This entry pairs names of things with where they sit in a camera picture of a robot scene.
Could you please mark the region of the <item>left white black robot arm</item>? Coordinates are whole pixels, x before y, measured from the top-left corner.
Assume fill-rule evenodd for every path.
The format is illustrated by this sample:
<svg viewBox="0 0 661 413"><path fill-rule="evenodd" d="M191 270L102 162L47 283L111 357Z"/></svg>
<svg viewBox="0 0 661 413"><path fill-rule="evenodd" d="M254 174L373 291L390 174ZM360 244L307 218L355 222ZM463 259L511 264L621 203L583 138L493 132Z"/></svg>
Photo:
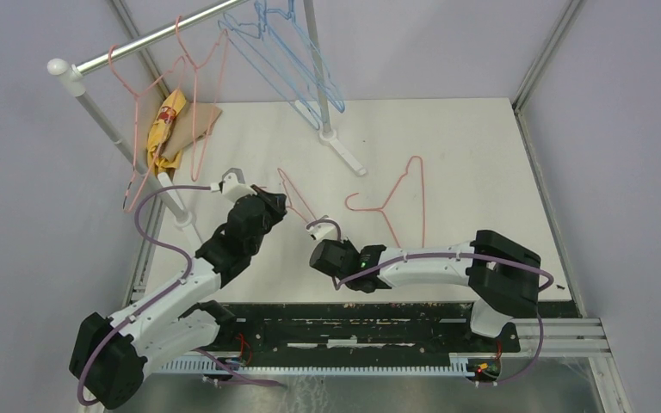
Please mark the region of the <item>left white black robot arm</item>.
<svg viewBox="0 0 661 413"><path fill-rule="evenodd" d="M69 363L78 380L78 402L115 409L165 363L208 344L218 350L229 348L237 329L207 297L250 266L264 236L286 215L285 194L251 186L193 256L177 250L187 260L180 274L110 316L97 312L87 316Z"/></svg>

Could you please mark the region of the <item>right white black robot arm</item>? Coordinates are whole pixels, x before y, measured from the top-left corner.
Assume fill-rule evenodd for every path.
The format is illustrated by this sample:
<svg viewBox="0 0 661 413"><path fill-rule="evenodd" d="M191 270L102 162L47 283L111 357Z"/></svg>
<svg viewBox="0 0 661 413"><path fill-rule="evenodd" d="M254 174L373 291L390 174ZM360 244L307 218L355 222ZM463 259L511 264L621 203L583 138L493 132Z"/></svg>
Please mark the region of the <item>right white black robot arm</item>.
<svg viewBox="0 0 661 413"><path fill-rule="evenodd" d="M450 246L404 250L382 244L357 249L348 239L324 239L309 265L331 277L335 288L374 293L408 286L469 287L477 295L464 343L474 351L488 349L514 318L538 315L540 292L553 284L541 269L541 257L492 230Z"/></svg>

